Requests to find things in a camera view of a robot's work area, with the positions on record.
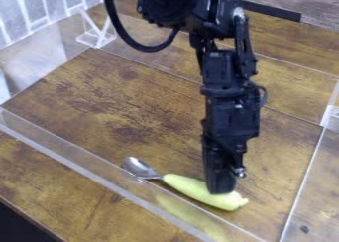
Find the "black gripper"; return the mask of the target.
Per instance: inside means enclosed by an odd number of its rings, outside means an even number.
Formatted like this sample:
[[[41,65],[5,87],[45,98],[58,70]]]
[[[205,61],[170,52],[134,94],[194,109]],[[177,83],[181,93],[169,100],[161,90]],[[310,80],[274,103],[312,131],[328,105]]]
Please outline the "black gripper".
[[[246,141],[258,133],[258,113],[266,100],[265,89],[252,86],[226,96],[206,97],[202,124],[202,165],[209,194],[234,190],[237,178],[246,176]],[[229,151],[233,151],[233,171]]]

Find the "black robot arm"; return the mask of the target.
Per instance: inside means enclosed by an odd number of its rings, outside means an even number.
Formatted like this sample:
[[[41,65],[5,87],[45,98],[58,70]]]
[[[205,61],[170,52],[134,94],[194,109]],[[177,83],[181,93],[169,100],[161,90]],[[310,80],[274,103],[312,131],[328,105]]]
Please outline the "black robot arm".
[[[201,120],[202,164],[208,192],[228,193],[246,175],[246,141],[258,133],[265,89],[250,81],[256,58],[249,18],[238,0],[137,0],[151,24],[189,33],[196,50],[205,118]]]

